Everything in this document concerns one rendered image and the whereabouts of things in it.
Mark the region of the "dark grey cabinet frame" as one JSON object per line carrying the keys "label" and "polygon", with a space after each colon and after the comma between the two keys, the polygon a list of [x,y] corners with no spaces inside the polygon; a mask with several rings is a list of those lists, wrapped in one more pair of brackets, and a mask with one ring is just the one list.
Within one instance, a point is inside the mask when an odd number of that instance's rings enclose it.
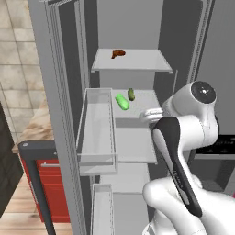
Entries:
{"label": "dark grey cabinet frame", "polygon": [[26,162],[34,196],[38,201],[48,235],[56,235],[37,167],[37,160],[57,159],[55,142],[53,140],[21,141],[18,144],[18,150]]}

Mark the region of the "grey right fridge door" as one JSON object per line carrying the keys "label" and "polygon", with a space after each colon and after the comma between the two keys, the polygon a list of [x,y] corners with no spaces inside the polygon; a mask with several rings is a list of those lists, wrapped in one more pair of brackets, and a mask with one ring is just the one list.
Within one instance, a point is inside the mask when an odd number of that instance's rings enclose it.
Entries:
{"label": "grey right fridge door", "polygon": [[217,93],[220,133],[235,135],[235,0],[199,0],[201,18],[187,82],[208,82]]}

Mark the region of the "grey fridge rack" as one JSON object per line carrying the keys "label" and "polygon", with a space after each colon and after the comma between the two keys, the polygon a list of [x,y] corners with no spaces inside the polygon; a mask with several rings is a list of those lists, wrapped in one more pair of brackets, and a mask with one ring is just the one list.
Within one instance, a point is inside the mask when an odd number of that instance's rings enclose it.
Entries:
{"label": "grey fridge rack", "polygon": [[118,94],[122,94],[126,99],[129,99],[127,90],[112,91],[115,118],[138,118],[141,112],[160,106],[154,90],[135,90],[135,100],[129,101],[128,110],[122,110],[115,99]]}
{"label": "grey fridge rack", "polygon": [[168,61],[159,50],[128,50],[123,56],[112,59],[114,49],[98,49],[92,72],[105,70],[133,70],[172,73]]}
{"label": "grey fridge rack", "polygon": [[117,128],[119,162],[156,163],[157,158],[148,128]]}

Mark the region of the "grey fridge door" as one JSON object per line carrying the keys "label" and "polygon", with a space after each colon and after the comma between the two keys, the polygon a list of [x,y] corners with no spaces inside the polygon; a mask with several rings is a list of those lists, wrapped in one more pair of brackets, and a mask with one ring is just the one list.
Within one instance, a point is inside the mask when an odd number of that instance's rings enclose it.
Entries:
{"label": "grey fridge door", "polygon": [[201,18],[187,82],[208,82],[217,93],[220,133],[235,135],[235,0],[199,0]]}
{"label": "grey fridge door", "polygon": [[73,235],[91,235],[93,184],[81,176],[76,140],[86,88],[102,88],[91,74],[98,49],[96,0],[28,0],[54,142]]}

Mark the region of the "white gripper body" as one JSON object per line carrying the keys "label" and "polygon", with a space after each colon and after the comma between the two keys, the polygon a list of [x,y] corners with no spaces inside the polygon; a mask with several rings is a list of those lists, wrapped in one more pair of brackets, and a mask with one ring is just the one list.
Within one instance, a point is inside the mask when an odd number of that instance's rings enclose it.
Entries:
{"label": "white gripper body", "polygon": [[142,122],[156,122],[159,119],[163,118],[163,111],[160,108],[151,108],[147,109],[140,113],[140,120]]}

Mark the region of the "light green vegetable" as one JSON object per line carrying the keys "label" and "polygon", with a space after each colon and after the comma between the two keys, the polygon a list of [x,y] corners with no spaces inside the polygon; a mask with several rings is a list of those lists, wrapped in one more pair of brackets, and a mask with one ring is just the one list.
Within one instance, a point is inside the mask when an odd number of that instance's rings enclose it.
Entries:
{"label": "light green vegetable", "polygon": [[122,94],[118,94],[115,99],[122,110],[129,109],[129,102]]}

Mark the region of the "grey fridge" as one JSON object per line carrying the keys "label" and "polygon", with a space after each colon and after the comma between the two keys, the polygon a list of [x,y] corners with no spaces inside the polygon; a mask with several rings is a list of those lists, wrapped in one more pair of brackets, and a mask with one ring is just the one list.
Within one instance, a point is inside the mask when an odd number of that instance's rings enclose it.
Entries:
{"label": "grey fridge", "polygon": [[[173,69],[172,73],[91,72],[102,88],[154,90],[159,100],[171,88],[187,83],[202,12],[199,0],[96,0],[96,6],[98,49],[159,50]],[[149,128],[137,118],[115,118],[114,114],[114,119],[116,129]],[[119,164],[145,175],[150,163]]]}

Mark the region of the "black hob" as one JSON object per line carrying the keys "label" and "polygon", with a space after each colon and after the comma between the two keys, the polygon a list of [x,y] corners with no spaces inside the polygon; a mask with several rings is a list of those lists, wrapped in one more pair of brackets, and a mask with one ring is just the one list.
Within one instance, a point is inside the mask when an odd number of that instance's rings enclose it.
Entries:
{"label": "black hob", "polygon": [[199,148],[197,154],[235,154],[235,135],[219,135],[210,146]]}

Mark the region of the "grey left fridge door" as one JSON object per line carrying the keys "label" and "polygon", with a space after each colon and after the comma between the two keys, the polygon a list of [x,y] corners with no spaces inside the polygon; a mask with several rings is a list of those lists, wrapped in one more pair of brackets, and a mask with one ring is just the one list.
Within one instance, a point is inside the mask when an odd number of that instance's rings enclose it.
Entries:
{"label": "grey left fridge door", "polygon": [[86,88],[102,88],[91,74],[98,49],[96,0],[28,0],[54,142],[73,235],[91,235],[93,184],[81,176],[76,140]]}

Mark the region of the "dark cupboard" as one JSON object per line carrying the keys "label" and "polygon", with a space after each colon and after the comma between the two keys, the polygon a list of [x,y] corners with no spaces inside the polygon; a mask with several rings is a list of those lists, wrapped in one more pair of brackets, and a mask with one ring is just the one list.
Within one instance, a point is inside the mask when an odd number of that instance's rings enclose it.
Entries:
{"label": "dark cupboard", "polygon": [[8,127],[3,107],[0,103],[0,218],[14,194],[23,175],[23,168],[16,153],[15,143]]}

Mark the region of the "brown meat piece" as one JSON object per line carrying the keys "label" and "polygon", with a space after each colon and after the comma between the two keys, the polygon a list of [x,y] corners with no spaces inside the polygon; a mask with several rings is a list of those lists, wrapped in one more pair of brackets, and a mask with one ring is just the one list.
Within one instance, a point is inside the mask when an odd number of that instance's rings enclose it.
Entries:
{"label": "brown meat piece", "polygon": [[113,50],[111,59],[115,59],[117,56],[124,56],[126,52],[123,50]]}

